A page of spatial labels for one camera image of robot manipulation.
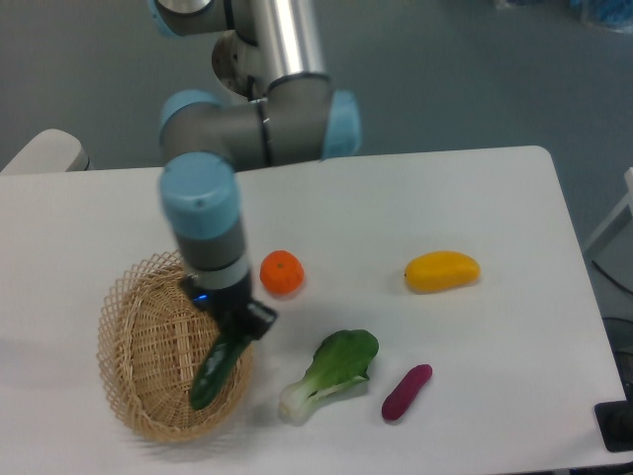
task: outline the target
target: yellow mango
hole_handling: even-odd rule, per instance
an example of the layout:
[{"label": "yellow mango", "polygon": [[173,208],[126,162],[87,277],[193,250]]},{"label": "yellow mango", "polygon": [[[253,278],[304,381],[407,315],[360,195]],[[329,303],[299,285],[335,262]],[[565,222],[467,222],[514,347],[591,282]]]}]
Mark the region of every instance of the yellow mango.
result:
[{"label": "yellow mango", "polygon": [[481,273],[477,261],[454,250],[437,250],[412,260],[405,280],[419,292],[439,292],[475,282]]}]

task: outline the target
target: wicker basket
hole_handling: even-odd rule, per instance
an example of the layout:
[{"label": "wicker basket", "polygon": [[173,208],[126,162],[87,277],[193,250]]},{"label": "wicker basket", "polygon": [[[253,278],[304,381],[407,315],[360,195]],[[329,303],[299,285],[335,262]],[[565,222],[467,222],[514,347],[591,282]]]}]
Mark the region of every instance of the wicker basket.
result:
[{"label": "wicker basket", "polygon": [[202,411],[189,388],[218,335],[178,287],[177,252],[155,254],[118,279],[99,322],[99,368],[110,407],[134,432],[156,441],[184,441],[221,424],[244,396],[252,347],[237,361],[220,394]]}]

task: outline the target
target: green cucumber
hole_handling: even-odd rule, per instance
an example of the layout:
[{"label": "green cucumber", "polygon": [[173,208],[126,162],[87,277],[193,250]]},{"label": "green cucumber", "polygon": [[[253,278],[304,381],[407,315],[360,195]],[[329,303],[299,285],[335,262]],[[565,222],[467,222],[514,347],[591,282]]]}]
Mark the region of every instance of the green cucumber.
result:
[{"label": "green cucumber", "polygon": [[189,393],[189,404],[194,411],[209,406],[220,393],[239,356],[252,339],[243,334],[222,332],[198,368]]}]

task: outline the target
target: orange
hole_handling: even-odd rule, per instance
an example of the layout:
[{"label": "orange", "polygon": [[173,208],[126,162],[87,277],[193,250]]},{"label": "orange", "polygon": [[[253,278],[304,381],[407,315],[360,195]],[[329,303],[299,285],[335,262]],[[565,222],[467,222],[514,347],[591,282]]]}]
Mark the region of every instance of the orange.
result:
[{"label": "orange", "polygon": [[290,294],[301,286],[304,278],[301,262],[287,250],[275,250],[268,254],[259,269],[259,279],[271,294]]}]

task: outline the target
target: toy fruit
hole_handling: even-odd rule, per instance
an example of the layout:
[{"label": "toy fruit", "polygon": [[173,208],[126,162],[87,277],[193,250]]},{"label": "toy fruit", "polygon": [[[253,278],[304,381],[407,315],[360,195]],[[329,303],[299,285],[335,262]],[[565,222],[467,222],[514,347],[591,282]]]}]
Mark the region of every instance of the toy fruit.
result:
[{"label": "toy fruit", "polygon": [[275,250],[268,254],[259,270],[259,279],[271,294],[290,294],[301,286],[304,278],[301,262],[287,250]]},{"label": "toy fruit", "polygon": [[480,273],[479,264],[471,256],[438,250],[412,260],[405,270],[405,280],[419,292],[439,292],[470,284]]}]

